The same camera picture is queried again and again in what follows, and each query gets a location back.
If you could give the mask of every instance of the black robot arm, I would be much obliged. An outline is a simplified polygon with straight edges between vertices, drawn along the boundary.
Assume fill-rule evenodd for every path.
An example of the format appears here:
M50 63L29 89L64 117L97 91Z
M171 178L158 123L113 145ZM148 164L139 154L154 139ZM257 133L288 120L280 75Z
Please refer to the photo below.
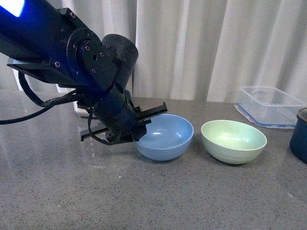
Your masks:
M138 141L150 117L167 112L165 103L147 111L134 107L125 89L138 58L130 40L109 34L100 41L70 9L56 10L46 0L24 1L19 15L0 6L0 52L10 57L8 66L23 74L76 89L66 97L89 113L81 140L93 137L107 145ZM103 125L91 129L93 115ZM101 132L106 140L95 136Z

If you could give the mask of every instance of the granite countertop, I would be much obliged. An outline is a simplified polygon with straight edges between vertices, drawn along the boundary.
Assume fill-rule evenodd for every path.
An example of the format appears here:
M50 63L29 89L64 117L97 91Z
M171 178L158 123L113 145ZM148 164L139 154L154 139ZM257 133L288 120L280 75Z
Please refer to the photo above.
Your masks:
M2 120L39 109L23 92L2 90L0 98ZM163 100L133 102L145 110ZM232 166L207 153L200 128L216 119L254 126L233 104L165 102L195 129L189 149L167 162L133 143L80 142L87 120L72 104L0 126L0 229L307 229L307 164L289 150L292 130L258 127L264 151Z

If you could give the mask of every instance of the light green bowl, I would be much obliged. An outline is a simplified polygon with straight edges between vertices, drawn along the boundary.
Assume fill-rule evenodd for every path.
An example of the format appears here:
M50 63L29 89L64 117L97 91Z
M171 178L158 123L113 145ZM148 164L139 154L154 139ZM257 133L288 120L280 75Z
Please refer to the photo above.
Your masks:
M258 129L237 121L214 120L201 127L206 150L216 159L243 164L260 155L267 138Z

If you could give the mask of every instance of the blue light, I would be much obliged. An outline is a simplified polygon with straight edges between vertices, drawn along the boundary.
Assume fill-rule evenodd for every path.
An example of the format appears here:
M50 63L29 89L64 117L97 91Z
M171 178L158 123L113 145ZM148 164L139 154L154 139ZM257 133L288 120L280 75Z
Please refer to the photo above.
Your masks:
M0 0L0 6L16 17L20 17L24 9L24 0Z

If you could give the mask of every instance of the clear plastic container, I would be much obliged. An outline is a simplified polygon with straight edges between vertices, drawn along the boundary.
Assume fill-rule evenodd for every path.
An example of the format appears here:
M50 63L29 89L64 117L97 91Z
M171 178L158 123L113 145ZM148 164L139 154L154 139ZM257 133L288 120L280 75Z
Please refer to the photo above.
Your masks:
M294 128L298 110L306 104L269 86L242 86L244 93L236 109L249 121L261 127Z

